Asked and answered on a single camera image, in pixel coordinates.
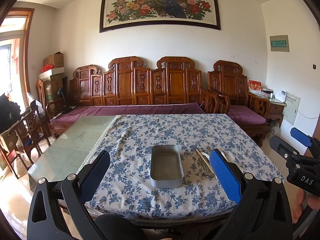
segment black bag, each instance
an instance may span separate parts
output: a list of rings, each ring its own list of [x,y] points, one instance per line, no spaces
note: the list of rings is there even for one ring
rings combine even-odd
[[[3,94],[0,96],[0,133],[8,130],[18,120],[21,120],[20,106],[10,102]]]

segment white wall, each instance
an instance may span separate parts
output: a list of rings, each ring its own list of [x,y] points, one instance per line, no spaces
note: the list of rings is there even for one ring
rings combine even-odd
[[[35,9],[28,43],[28,76],[31,94],[34,98],[37,98],[36,83],[38,75],[44,67],[43,60],[57,52],[52,51],[52,28],[56,9],[30,2],[16,2],[14,7]]]
[[[99,33],[101,0],[77,0],[57,12],[53,51],[64,54],[68,78],[83,65],[103,71],[114,58],[138,56],[156,68],[164,56],[186,56],[207,71],[220,59],[238,62],[248,78],[266,82],[266,30],[260,4],[253,0],[218,0],[221,31],[185,25],[145,25]]]
[[[301,98],[299,111],[309,118],[320,112],[320,31],[303,0],[272,0],[262,4],[268,44],[267,87]],[[269,36],[288,35],[290,52],[270,51]],[[283,121],[282,136],[300,153],[306,148],[290,136],[292,127],[313,134],[317,118],[298,112],[294,125]]]

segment peacock painting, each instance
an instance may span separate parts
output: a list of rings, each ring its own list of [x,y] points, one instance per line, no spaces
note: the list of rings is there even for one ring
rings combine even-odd
[[[220,29],[218,8],[214,0],[104,0],[102,5],[104,29],[100,31],[106,30],[108,26],[130,21],[155,24],[156,19],[181,19],[183,24],[187,25],[197,25],[197,21],[205,21],[201,22],[201,26]]]
[[[163,10],[174,18],[187,18],[183,7],[178,4],[177,0],[152,0],[152,4],[153,8],[158,12]]]

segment blue floral tablecloth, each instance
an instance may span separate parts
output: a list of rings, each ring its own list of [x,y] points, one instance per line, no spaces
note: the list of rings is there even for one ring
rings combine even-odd
[[[151,148],[174,144],[184,171],[179,188],[156,189],[150,182]],[[117,213],[131,219],[203,219],[230,210],[218,179],[203,175],[196,148],[218,148],[257,179],[281,177],[254,141],[224,114],[122,115],[96,145],[110,153],[111,164],[93,199],[86,203],[93,216]]]

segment screw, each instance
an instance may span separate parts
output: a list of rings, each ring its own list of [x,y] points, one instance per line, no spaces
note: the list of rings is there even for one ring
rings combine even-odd
[[[280,178],[275,178],[275,182],[278,183],[278,184],[281,184],[282,180]]]
[[[43,184],[44,182],[45,182],[45,178],[41,178],[41,179],[38,180],[39,184]]]
[[[74,180],[75,178],[76,178],[75,174],[69,174],[67,177],[68,180]]]
[[[244,175],[244,177],[245,177],[246,179],[253,179],[253,175],[252,175],[251,173],[246,173],[246,174]]]

